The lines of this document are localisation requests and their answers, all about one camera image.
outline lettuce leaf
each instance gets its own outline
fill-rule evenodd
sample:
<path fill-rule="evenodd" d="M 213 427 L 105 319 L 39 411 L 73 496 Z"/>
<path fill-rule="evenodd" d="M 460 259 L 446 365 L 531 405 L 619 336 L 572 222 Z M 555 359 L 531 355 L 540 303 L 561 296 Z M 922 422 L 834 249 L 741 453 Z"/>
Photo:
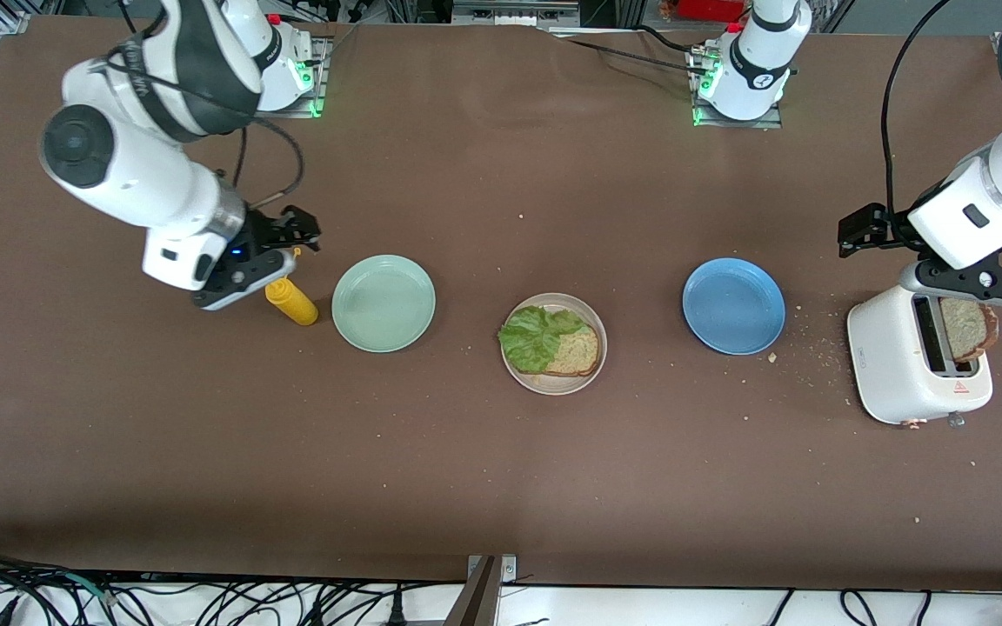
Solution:
<path fill-rule="evenodd" d="M 509 364 L 525 374 L 543 373 L 559 353 L 559 338 L 580 332 L 584 322 L 573 310 L 546 312 L 539 306 L 525 306 L 509 318 L 498 340 Z"/>

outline table surface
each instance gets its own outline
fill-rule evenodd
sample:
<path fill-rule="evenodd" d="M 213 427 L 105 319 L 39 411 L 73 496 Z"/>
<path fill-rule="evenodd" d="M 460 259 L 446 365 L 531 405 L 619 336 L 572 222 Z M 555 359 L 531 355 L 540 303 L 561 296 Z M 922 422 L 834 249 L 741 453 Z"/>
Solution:
<path fill-rule="evenodd" d="M 139 229 L 41 170 L 60 75 L 121 27 L 35 17 L 0 48 L 0 552 L 458 578 L 503 551 L 538 582 L 1002 588 L 1002 337 L 995 396 L 961 431 L 875 423 L 847 356 L 847 309 L 912 260 L 834 242 L 883 198 L 899 38 L 811 36 L 765 132 L 693 127 L 682 76 L 533 29 L 358 28 L 323 117 L 284 122 L 309 157 L 291 201 L 326 230 L 294 275 L 324 314 L 301 328 L 260 296 L 195 309 L 140 272 Z M 919 40 L 892 129 L 907 203 L 1002 129 L 991 44 Z M 189 153 L 230 168 L 235 146 Z M 292 174 L 254 128 L 240 191 Z M 330 321 L 335 281 L 375 253 L 437 286 L 402 353 L 360 353 Z M 687 274 L 730 254 L 787 297 L 775 364 L 683 324 Z M 526 392 L 494 340 L 549 290 L 608 329 L 572 397 Z"/>

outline yellow cylinder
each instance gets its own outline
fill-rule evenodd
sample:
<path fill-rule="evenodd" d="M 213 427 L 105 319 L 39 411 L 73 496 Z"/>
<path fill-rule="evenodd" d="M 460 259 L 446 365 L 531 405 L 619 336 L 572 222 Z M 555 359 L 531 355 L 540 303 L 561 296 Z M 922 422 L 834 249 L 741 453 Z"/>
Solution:
<path fill-rule="evenodd" d="M 289 278 L 267 284 L 266 298 L 300 326 L 310 327 L 320 317 L 315 304 Z"/>

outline plate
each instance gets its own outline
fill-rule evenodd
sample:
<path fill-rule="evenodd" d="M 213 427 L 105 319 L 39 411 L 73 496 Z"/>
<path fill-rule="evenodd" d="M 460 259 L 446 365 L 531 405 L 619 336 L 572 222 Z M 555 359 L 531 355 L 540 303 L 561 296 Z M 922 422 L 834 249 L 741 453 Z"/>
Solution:
<path fill-rule="evenodd" d="M 772 346 L 788 317 L 780 285 L 740 258 L 702 262 L 682 289 L 682 314 L 702 344 L 736 356 Z"/>
<path fill-rule="evenodd" d="M 593 308 L 590 308 L 587 302 L 581 301 L 573 295 L 567 295 L 567 293 L 540 293 L 540 295 L 533 295 L 525 301 L 521 301 L 520 304 L 516 305 L 516 308 L 510 310 L 509 316 L 504 319 L 505 325 L 509 324 L 509 320 L 513 314 L 525 306 L 541 306 L 545 310 L 548 310 L 549 314 L 564 308 L 573 310 L 577 317 L 581 318 L 585 324 L 593 329 L 593 333 L 597 333 L 597 367 L 593 369 L 593 373 L 588 377 L 551 377 L 548 374 L 522 374 L 509 365 L 509 360 L 505 359 L 504 350 L 502 350 L 501 361 L 504 362 L 505 369 L 509 370 L 509 374 L 512 374 L 512 378 L 516 379 L 518 384 L 525 388 L 536 393 L 542 393 L 544 396 L 567 396 L 568 393 L 577 392 L 577 390 L 591 384 L 593 379 L 597 378 L 597 374 L 601 372 L 601 366 L 605 365 L 605 350 L 608 348 L 608 341 L 605 339 L 605 326 L 602 326 L 601 318 L 597 318 L 597 314 L 593 312 Z"/>
<path fill-rule="evenodd" d="M 435 287 L 417 262 L 392 253 L 371 256 L 343 273 L 331 317 L 351 346 L 394 353 L 420 339 L 435 314 Z"/>

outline toast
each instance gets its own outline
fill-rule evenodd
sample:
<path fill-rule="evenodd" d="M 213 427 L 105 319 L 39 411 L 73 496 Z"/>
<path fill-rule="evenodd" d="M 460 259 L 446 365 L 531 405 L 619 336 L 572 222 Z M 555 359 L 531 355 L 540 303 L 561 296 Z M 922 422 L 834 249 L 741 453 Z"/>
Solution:
<path fill-rule="evenodd" d="M 559 338 L 559 352 L 544 370 L 549 377 L 588 377 L 597 369 L 597 355 L 601 352 L 597 333 L 585 327 L 580 332 Z"/>
<path fill-rule="evenodd" d="M 999 321 L 987 304 L 955 297 L 939 298 L 950 353 L 957 364 L 976 360 L 999 338 Z"/>

